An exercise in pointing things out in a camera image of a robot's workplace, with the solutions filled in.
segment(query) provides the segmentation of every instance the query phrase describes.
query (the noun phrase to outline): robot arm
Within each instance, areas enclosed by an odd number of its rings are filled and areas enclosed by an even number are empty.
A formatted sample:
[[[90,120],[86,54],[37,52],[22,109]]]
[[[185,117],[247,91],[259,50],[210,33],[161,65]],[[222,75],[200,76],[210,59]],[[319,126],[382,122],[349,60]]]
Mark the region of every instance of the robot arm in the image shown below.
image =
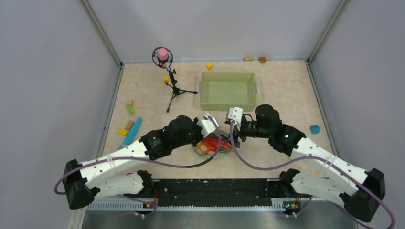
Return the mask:
[[[371,190],[379,199],[385,196],[384,175],[373,168],[367,171],[353,166],[335,155],[322,149],[305,134],[296,128],[283,124],[278,111],[268,104],[260,105],[255,110],[256,121],[248,121],[243,110],[230,108],[227,121],[233,121],[235,129],[233,138],[244,142],[246,137],[268,139],[268,143],[278,152],[292,158],[316,156],[330,162],[324,163],[315,159],[305,160],[313,168],[320,171],[326,178],[314,177],[295,169],[280,174],[282,183],[286,184],[286,192],[309,194],[332,201],[343,206],[355,218],[370,222],[379,204],[364,190],[359,189],[347,177],[343,176],[331,164],[348,173],[360,184]]]
[[[218,123],[209,113],[202,120],[191,120],[180,115],[166,127],[152,130],[134,143],[107,156],[82,163],[77,160],[69,161],[64,174],[82,167],[63,180],[69,208],[83,208],[95,199],[118,194],[150,192],[153,182],[148,172],[140,170],[126,176],[116,174],[149,160],[168,156],[178,147],[196,145],[216,130],[215,125],[218,126]],[[118,157],[129,159],[115,160]],[[137,160],[131,160],[131,157],[136,157]]]

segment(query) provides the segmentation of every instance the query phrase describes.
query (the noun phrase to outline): pink cylinder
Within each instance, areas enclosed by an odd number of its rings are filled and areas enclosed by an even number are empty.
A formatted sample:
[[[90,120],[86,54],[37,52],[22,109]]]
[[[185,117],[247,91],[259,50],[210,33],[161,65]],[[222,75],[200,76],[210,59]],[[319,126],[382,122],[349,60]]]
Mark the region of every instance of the pink cylinder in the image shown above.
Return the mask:
[[[165,48],[159,49],[159,52],[158,52],[159,60],[165,61],[165,60],[167,60],[168,57],[169,57],[169,53],[167,52],[167,49],[165,49]]]

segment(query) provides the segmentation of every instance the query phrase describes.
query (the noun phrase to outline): gray wall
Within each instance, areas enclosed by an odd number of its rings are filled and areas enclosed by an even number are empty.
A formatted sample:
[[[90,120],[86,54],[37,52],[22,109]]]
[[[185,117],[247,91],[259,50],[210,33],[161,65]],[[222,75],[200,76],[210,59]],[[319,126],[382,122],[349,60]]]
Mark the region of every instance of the gray wall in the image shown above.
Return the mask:
[[[340,0],[90,0],[119,57],[150,62],[308,58]]]
[[[385,173],[385,202],[405,228],[405,1],[353,0],[314,63],[340,152]],[[382,208],[375,217],[385,228]]]
[[[79,0],[2,0],[0,41],[0,228],[66,228],[53,186],[95,156],[117,66]]]

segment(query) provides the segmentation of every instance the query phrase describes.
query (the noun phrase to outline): green plastic bin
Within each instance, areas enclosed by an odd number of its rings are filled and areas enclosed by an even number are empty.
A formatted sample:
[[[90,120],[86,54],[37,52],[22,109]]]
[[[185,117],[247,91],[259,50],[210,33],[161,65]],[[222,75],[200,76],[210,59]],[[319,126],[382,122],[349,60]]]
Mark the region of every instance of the green plastic bin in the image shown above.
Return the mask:
[[[199,95],[203,111],[228,111],[230,107],[253,111],[258,101],[255,74],[203,72]]]

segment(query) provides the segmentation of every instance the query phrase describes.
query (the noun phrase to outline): yellow block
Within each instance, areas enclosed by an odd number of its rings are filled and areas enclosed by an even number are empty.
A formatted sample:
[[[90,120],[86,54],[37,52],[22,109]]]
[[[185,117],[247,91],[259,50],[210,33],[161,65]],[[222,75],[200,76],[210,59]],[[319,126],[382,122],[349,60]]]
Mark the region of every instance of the yellow block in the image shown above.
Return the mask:
[[[119,130],[118,130],[118,134],[119,134],[119,135],[123,135],[123,136],[127,136],[128,130],[119,129]]]

